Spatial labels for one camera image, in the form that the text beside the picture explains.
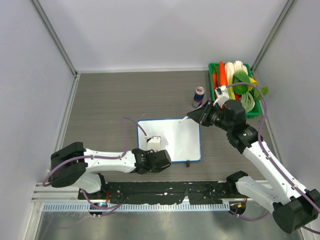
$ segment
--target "soda can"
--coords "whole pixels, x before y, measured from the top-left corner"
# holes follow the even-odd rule
[[[202,86],[198,86],[195,89],[195,93],[193,96],[192,106],[197,108],[201,105],[202,101],[204,100],[206,90]]]

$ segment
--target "white wall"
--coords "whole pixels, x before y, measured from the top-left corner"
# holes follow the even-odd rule
[[[256,71],[287,169],[320,191],[320,1],[297,1]]]
[[[285,0],[40,0],[78,71],[254,62]]]
[[[0,235],[21,239],[73,77],[28,0],[0,8]]]

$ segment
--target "blue-framed whiteboard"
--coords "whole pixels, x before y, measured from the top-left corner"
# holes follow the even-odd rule
[[[149,137],[161,137],[162,149],[166,149],[173,163],[201,159],[200,125],[190,118],[179,123],[182,118],[142,119],[138,123]],[[147,150],[147,141],[137,127],[138,147]]]

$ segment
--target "perforated metal strip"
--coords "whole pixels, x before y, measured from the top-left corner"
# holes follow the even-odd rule
[[[48,202],[44,204],[43,212],[108,212],[109,210],[92,210],[87,202]],[[123,204],[116,212],[182,212],[182,211],[229,211],[229,202],[222,204],[203,204],[190,205],[188,202],[183,202],[178,205],[133,205]]]

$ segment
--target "orange carrot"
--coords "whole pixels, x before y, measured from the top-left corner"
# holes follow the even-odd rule
[[[212,73],[212,82],[213,82],[214,96],[215,96],[215,99],[217,99],[217,94],[216,94],[215,89],[218,88],[218,80],[217,80],[217,74],[215,72]]]
[[[226,71],[225,71],[225,66],[223,61],[220,62],[219,72],[220,72],[220,86],[227,86],[228,81],[227,81],[227,76],[226,76]]]

